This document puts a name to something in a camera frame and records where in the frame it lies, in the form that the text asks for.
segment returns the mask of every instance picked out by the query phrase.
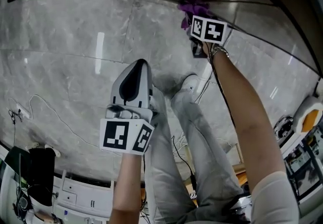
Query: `white shoe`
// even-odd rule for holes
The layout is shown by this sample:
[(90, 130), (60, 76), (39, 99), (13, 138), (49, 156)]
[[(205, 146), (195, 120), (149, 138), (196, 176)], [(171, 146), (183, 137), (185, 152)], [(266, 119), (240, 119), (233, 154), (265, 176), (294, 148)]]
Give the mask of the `white shoe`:
[(50, 145), (46, 144), (45, 149), (52, 149), (55, 152), (56, 157), (61, 157), (61, 153)]
[(195, 96), (196, 95), (196, 88), (197, 88), (198, 84), (200, 83), (200, 81), (201, 80), (198, 78), (198, 76), (196, 74), (192, 74), (184, 80), (181, 90), (187, 90), (193, 96)]
[(39, 142), (33, 142), (25, 147), (25, 150), (29, 151), (30, 149), (39, 148)]

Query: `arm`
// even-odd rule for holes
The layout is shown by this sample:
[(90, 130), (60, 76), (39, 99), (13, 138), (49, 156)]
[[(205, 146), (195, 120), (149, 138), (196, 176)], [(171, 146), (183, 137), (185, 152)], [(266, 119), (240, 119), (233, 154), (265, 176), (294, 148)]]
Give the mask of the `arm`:
[(223, 52), (217, 52), (212, 63), (235, 122), (252, 191), (269, 174), (286, 171), (282, 154), (266, 111), (251, 84)]
[(141, 207), (141, 156), (123, 154), (109, 223), (138, 224)]

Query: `gray pants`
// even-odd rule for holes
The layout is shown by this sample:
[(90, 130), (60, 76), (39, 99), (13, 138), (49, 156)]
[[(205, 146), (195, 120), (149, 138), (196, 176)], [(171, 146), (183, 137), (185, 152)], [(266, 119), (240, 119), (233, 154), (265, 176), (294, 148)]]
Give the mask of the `gray pants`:
[(145, 154), (150, 221), (225, 221), (226, 218), (221, 215), (222, 208), (243, 191), (199, 105), (194, 103), (189, 92), (183, 90), (172, 99), (172, 109), (186, 136), (196, 170), (199, 206), (196, 208), (175, 163), (165, 99), (157, 89), (154, 91), (154, 100), (159, 114), (152, 120), (152, 125), (156, 128)]

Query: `purple cloth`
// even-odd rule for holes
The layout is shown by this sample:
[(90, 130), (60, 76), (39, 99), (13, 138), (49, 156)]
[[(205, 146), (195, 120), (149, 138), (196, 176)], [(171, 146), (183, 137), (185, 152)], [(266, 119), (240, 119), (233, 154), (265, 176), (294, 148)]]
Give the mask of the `purple cloth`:
[(185, 30), (192, 24), (194, 15), (214, 18), (214, 14), (209, 10), (209, 4), (203, 3), (202, 0), (180, 0), (177, 8), (185, 12), (185, 18), (181, 25), (181, 28)]

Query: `white cabinet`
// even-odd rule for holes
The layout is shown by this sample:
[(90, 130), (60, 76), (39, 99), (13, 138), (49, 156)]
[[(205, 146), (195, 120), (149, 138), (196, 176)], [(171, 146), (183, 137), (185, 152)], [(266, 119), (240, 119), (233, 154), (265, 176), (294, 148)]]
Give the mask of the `white cabinet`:
[(112, 191), (94, 189), (86, 186), (79, 187), (76, 206), (94, 211), (112, 210)]
[(58, 203), (73, 211), (94, 216), (110, 217), (112, 211), (114, 182), (110, 187), (100, 187), (66, 178), (60, 183)]
[(63, 202), (75, 205), (76, 204), (76, 194), (71, 194), (65, 191), (60, 192), (60, 198)]

